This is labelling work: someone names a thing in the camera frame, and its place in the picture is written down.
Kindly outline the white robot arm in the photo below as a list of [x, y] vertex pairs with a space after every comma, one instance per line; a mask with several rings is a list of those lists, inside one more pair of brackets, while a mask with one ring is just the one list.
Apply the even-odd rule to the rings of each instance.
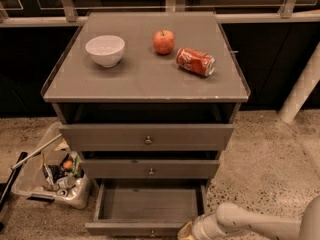
[[306, 207], [301, 220], [249, 212], [222, 203], [215, 212], [186, 223], [178, 240], [217, 240], [254, 232], [269, 240], [320, 240], [320, 196]]

